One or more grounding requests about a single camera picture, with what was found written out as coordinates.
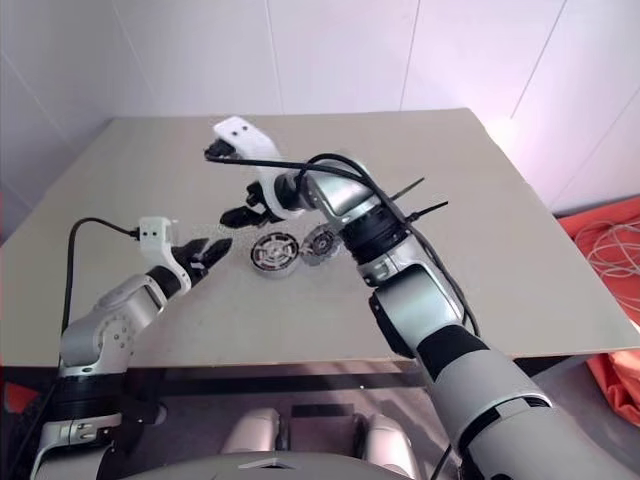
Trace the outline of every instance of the silver robot arm segment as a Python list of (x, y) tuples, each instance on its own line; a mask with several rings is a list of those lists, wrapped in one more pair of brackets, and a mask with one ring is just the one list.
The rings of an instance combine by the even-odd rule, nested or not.
[[(244, 141), (251, 139), (219, 139), (207, 159), (216, 161), (216, 153), (247, 158), (241, 153)], [(336, 160), (316, 165), (355, 173)], [(422, 365), (426, 390), (463, 458), (464, 478), (636, 478), (593, 444), (509, 358), (463, 327), (464, 307), (453, 285), (371, 189), (311, 170), (298, 188), (292, 181), (296, 177), (278, 172), (275, 197), (259, 203), (272, 212), (319, 209), (339, 233), (358, 272), (375, 288), (369, 304), (390, 347)], [(293, 192), (300, 195), (292, 198)], [(254, 206), (258, 202), (249, 193), (247, 203)], [(268, 221), (273, 220), (263, 215), (262, 223), (236, 222), (233, 227)]]
[[(160, 225), (153, 218), (147, 220)], [(141, 223), (142, 235), (145, 225)], [(149, 231), (149, 236), (157, 237), (153, 241), (166, 240), (163, 239), (166, 232), (152, 233)], [(165, 255), (170, 261), (158, 259), (159, 265), (111, 290), (88, 315), (67, 327), (61, 341), (59, 378), (42, 426), (32, 479), (46, 477), (42, 472), (54, 468), (55, 462), (46, 463), (48, 454), (60, 447), (94, 447), (69, 456), (65, 460), (69, 467), (86, 464), (86, 468), (97, 469), (96, 462), (100, 465), (114, 454), (117, 449), (112, 448), (113, 432), (122, 423), (124, 374), (136, 338), (162, 313), (172, 297), (185, 294), (200, 282), (230, 247), (231, 239), (212, 245), (208, 239), (197, 239), (170, 248)], [(188, 276), (186, 281), (180, 278), (183, 275)]]

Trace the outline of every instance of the floor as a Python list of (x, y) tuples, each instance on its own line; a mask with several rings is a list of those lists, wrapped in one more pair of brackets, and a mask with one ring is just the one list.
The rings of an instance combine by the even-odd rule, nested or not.
[[(406, 365), (329, 364), (289, 367), (288, 374), (323, 375), (327, 389), (334, 388), (336, 373), (393, 372)], [(264, 367), (264, 376), (274, 369)], [(618, 461), (627, 465), (640, 478), (640, 429), (615, 415), (606, 404), (584, 364), (556, 368), (536, 377), (540, 386), (558, 405), (573, 416), (580, 427)], [(255, 369), (247, 372), (255, 377)], [(383, 413), (398, 421), (411, 438), (423, 479), (429, 478), (447, 440), (426, 393), (420, 388), (375, 388), (291, 393), (212, 394), (203, 396), (168, 396), (162, 398), (167, 417), (157, 426), (149, 426), (126, 465), (126, 473), (134, 474), (183, 460), (214, 455), (235, 421), (247, 410), (273, 407), (290, 424), (292, 450), (328, 451), (348, 454), (351, 447), (351, 412), (363, 415)], [(300, 415), (306, 405), (331, 405), (334, 416)], [(441, 474), (441, 479), (456, 479), (454, 456)]]

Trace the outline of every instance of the white wall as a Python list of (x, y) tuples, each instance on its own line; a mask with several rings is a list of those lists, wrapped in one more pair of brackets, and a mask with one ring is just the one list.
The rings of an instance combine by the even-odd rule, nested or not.
[(551, 209), (640, 193), (637, 0), (1, 0), (0, 17), (4, 237), (122, 115), (468, 106)]

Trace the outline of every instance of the metal gear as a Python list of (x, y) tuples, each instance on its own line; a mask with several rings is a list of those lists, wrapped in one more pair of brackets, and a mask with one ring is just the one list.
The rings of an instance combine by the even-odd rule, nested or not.
[(269, 233), (253, 245), (251, 263), (267, 278), (284, 278), (300, 263), (300, 246), (288, 233)]
[(318, 225), (302, 242), (302, 261), (315, 267), (335, 257), (340, 251), (342, 240), (328, 223)]

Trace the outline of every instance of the black cable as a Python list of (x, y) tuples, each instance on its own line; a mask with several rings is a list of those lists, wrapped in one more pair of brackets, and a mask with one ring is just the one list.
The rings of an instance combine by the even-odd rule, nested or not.
[(451, 450), (452, 450), (452, 447), (451, 445), (449, 445), (447, 449), (444, 451), (444, 453), (442, 454), (442, 456), (440, 457), (440, 460), (438, 460), (438, 464), (436, 465), (436, 468), (433, 470), (433, 473), (429, 477), (429, 480), (436, 480), (436, 478), (438, 478), (438, 476), (440, 475), (440, 472), (442, 471), (442, 468), (446, 465), (447, 460), (449, 459), (449, 455), (451, 455)]
[(7, 479), (8, 480), (12, 480), (13, 479), (13, 477), (14, 477), (14, 475), (16, 473), (16, 469), (18, 468), (18, 464), (20, 463), (20, 458), (24, 454), (24, 450), (25, 450), (25, 448), (27, 448), (29, 440), (31, 439), (31, 437), (35, 433), (36, 427), (40, 423), (40, 420), (42, 420), (42, 416), (44, 415), (46, 407), (49, 404), (49, 402), (51, 401), (51, 398), (53, 398), (53, 394), (56, 391), (56, 386), (57, 385), (58, 385), (57, 382), (53, 382), (53, 385), (51, 385), (51, 387), (49, 388), (49, 391), (47, 392), (47, 396), (45, 397), (44, 401), (42, 402), (42, 406), (38, 410), (38, 413), (36, 414), (36, 417), (33, 419), (33, 422), (29, 426), (29, 430), (27, 430), (27, 433), (25, 434), (24, 438), (22, 439), (22, 442), (20, 443), (20, 447), (18, 448), (18, 451), (16, 452), (16, 456), (13, 458), (13, 463), (11, 464), (11, 467), (8, 470), (8, 475), (7, 475)]
[(449, 205), (448, 201), (440, 202), (431, 207), (425, 208), (424, 210), (418, 210), (417, 212), (413, 212), (412, 214), (407, 215), (407, 221), (409, 223), (413, 223), (416, 220), (418, 220), (420, 217), (423, 217), (424, 215), (426, 215), (427, 213), (431, 213), (435, 210), (438, 210), (439, 208), (446, 207), (447, 205)]
[(409, 193), (411, 190), (413, 190), (414, 188), (416, 188), (418, 185), (420, 185), (422, 182), (424, 182), (424, 177), (420, 177), (418, 180), (416, 180), (415, 182), (407, 185), (406, 187), (404, 187), (402, 190), (400, 190), (398, 193), (391, 195), (391, 200), (393, 200), (394, 202), (396, 200), (398, 200), (400, 197), (402, 197), (403, 195)]
[[(458, 297), (458, 300), (462, 305), (462, 325), (466, 325), (467, 319), (469, 319), (469, 321), (471, 322), (471, 326), (473, 328), (474, 335), (479, 337), (480, 327), (478, 325), (478, 322), (476, 321), (475, 315), (473, 314), (473, 312), (471, 311), (471, 308), (469, 307), (469, 304), (467, 303), (467, 300), (464, 296), (464, 293), (462, 292), (462, 289), (460, 288), (460, 285), (458, 285), (458, 282), (456, 282), (453, 276), (449, 273), (449, 270), (447, 270), (447, 267), (445, 267), (444, 263), (440, 259), (440, 256), (437, 254), (437, 252), (433, 248), (433, 245), (431, 245), (431, 243), (425, 238), (422, 232), (420, 232), (413, 225), (411, 225), (411, 222), (398, 209), (398, 207), (393, 202), (393, 200), (391, 200), (387, 196), (387, 194), (378, 186), (378, 184), (376, 184), (373, 178), (369, 176), (367, 171), (359, 163), (337, 153), (321, 153), (320, 155), (316, 155), (315, 157), (311, 158), (309, 160), (309, 163), (313, 164), (313, 163), (319, 162), (320, 160), (339, 161), (353, 168), (356, 172), (358, 172), (361, 175), (362, 179), (365, 181), (363, 185), (369, 187), (378, 196), (378, 198), (380, 198), (380, 201), (384, 204), (384, 206), (387, 207), (395, 215), (398, 221), (416, 237), (416, 239), (418, 240), (418, 243), (422, 245), (422, 248), (427, 252), (427, 255), (431, 257), (431, 259), (433, 260), (433, 263), (442, 272), (442, 275), (445, 277), (445, 279), (451, 284), (453, 291), (455, 292), (456, 296)], [(300, 184), (302, 183), (302, 176), (303, 176), (303, 171), (298, 173), (296, 177), (296, 182), (298, 183), (298, 186), (300, 186)]]
[[(69, 315), (71, 312), (71, 291), (73, 290), (73, 263), (74, 263), (74, 256), (75, 256), (76, 235), (78, 233), (78, 229), (85, 223), (89, 223), (89, 222), (99, 223), (100, 225), (104, 225), (105, 227), (109, 227), (112, 230), (115, 230), (116, 232), (122, 233), (129, 237), (133, 237), (135, 239), (139, 238), (139, 233), (140, 233), (139, 229), (136, 228), (134, 230), (125, 230), (124, 228), (114, 225), (113, 223), (108, 222), (106, 220), (102, 220), (101, 218), (86, 217), (78, 220), (76, 223), (73, 224), (73, 226), (71, 227), (71, 231), (69, 232), (69, 240), (67, 243), (67, 280), (66, 280), (65, 291), (64, 291), (64, 309), (62, 312), (62, 325), (61, 325), (61, 332), (60, 332), (61, 335), (69, 326)], [(58, 368), (60, 368), (61, 364), (62, 364), (62, 359), (58, 358)], [(18, 448), (17, 454), (13, 460), (11, 468), (9, 469), (9, 475), (8, 475), (9, 480), (13, 478), (13, 475), (18, 466), (18, 463), (20, 462), (20, 458), (24, 454), (24, 450), (27, 447), (29, 440), (35, 433), (37, 426), (42, 420), (42, 417), (47, 407), (49, 406), (51, 399), (53, 398), (57, 385), (58, 383), (54, 381), (53, 385), (51, 385), (51, 388), (49, 388), (49, 391), (47, 392), (42, 402), (42, 405), (40, 406), (40, 409), (38, 410), (38, 413), (34, 418), (34, 421), (29, 426), (29, 429), (27, 430), (27, 433), (25, 434), (24, 439), (22, 440), (22, 443), (20, 443), (20, 447)]]
[(85, 223), (89, 222), (99, 223), (100, 225), (109, 227), (116, 232), (122, 233), (129, 237), (133, 237), (135, 239), (138, 238), (138, 229), (125, 230), (124, 228), (114, 225), (111, 222), (107, 222), (106, 220), (102, 220), (101, 218), (86, 217), (78, 220), (73, 224), (73, 227), (71, 227), (71, 231), (69, 232), (69, 241), (67, 243), (67, 281), (64, 290), (64, 309), (62, 311), (62, 325), (60, 335), (62, 335), (69, 326), (69, 315), (71, 314), (71, 291), (73, 290), (73, 261), (75, 256), (76, 235), (78, 233), (78, 229)]
[(314, 172), (325, 172), (332, 173), (334, 175), (338, 175), (340, 177), (348, 178), (353, 180), (354, 182), (361, 183), (362, 185), (368, 187), (366, 182), (354, 175), (353, 173), (346, 172), (340, 168), (327, 167), (325, 165), (309, 165), (304, 162), (285, 162), (281, 160), (255, 160), (255, 159), (236, 159), (236, 158), (226, 158), (226, 157), (214, 157), (207, 152), (204, 153), (205, 158), (213, 163), (221, 163), (223, 165), (251, 165), (254, 167), (272, 167), (272, 168), (289, 168), (291, 170), (300, 170), (300, 171), (314, 171)]

